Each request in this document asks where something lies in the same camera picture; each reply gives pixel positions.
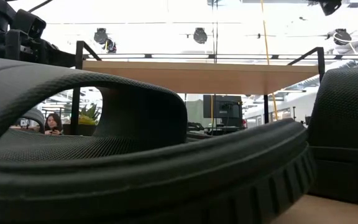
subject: wooden surface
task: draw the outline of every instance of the wooden surface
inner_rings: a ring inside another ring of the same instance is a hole
[[[272,224],[358,224],[358,205],[305,195]]]
[[[163,86],[177,93],[263,95],[318,74],[317,66],[84,61],[83,69]]]

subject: dark hair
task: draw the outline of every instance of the dark hair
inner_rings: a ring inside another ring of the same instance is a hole
[[[55,122],[57,123],[57,127],[56,127],[56,128],[57,128],[59,131],[62,131],[62,130],[63,130],[62,120],[60,119],[60,116],[57,115],[57,114],[55,114],[55,113],[48,115],[47,120],[46,120],[46,122],[45,122],[45,130],[46,130],[46,131],[50,131],[50,130],[51,130],[50,127],[49,127],[49,125],[48,125],[48,119],[49,119],[50,116],[53,117],[53,119],[54,119]]]

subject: potted plant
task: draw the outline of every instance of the potted plant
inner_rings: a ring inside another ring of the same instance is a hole
[[[92,136],[98,124],[99,115],[100,112],[99,109],[96,109],[96,104],[91,104],[91,108],[88,110],[86,106],[83,107],[80,111],[80,117],[78,118],[78,134],[82,136]],[[70,134],[70,125],[66,125],[67,128],[65,128],[64,134]]]

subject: computer monitor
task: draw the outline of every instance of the computer monitor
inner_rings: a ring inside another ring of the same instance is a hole
[[[203,110],[204,118],[242,119],[241,96],[204,95]]]

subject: woman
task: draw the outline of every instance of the woman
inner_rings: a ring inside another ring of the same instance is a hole
[[[63,134],[63,125],[60,116],[53,113],[48,115],[47,122],[45,122],[45,134],[60,135]]]

